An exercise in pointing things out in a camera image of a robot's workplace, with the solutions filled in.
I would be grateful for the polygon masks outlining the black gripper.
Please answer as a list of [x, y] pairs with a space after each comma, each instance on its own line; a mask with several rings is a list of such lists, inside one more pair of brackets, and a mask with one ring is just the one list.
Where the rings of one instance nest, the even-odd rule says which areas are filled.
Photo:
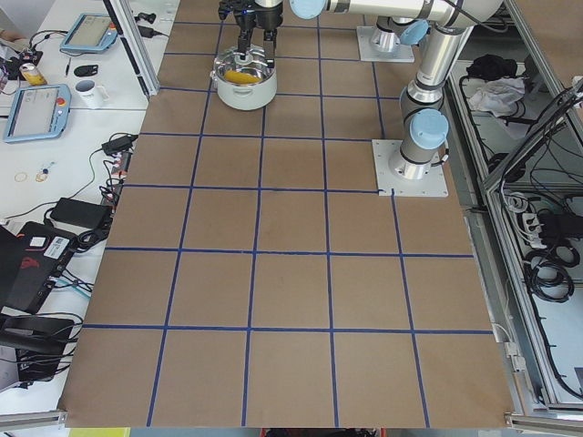
[[240, 27], [237, 53], [240, 56], [246, 56], [251, 47], [252, 30], [255, 27], [254, 2], [251, 0], [236, 0], [234, 2], [234, 17]]
[[258, 28], [263, 31], [263, 48], [268, 68], [275, 67], [278, 27], [282, 24], [282, 0], [254, 0]]

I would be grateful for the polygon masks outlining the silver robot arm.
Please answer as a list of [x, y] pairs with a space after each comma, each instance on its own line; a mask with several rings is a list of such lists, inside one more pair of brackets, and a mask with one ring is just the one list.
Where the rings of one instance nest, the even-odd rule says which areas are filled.
[[443, 87], [474, 25], [490, 18], [499, 1], [291, 1], [293, 13], [312, 19], [324, 11], [426, 20], [432, 24], [422, 62], [400, 97], [404, 140], [388, 158], [400, 179], [420, 180], [446, 140], [449, 125], [439, 111]]
[[[266, 59], [273, 63], [278, 28], [283, 22], [282, 1], [221, 1], [219, 18], [233, 15], [240, 28], [236, 53], [245, 57], [251, 50], [253, 31], [263, 31], [262, 47]], [[413, 46], [422, 41], [429, 23], [421, 18], [402, 18], [379, 15], [374, 26], [356, 29], [360, 59], [363, 61], [412, 63]]]

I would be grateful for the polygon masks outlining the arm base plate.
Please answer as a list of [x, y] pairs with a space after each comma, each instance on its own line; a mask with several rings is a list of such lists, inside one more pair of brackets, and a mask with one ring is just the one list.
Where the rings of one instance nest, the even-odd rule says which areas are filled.
[[402, 45], [394, 32], [376, 26], [356, 28], [360, 60], [366, 62], [413, 63], [413, 49]]
[[448, 189], [435, 152], [425, 164], [413, 164], [401, 154], [401, 140], [374, 139], [373, 160], [377, 192], [380, 196], [407, 198], [446, 198]]

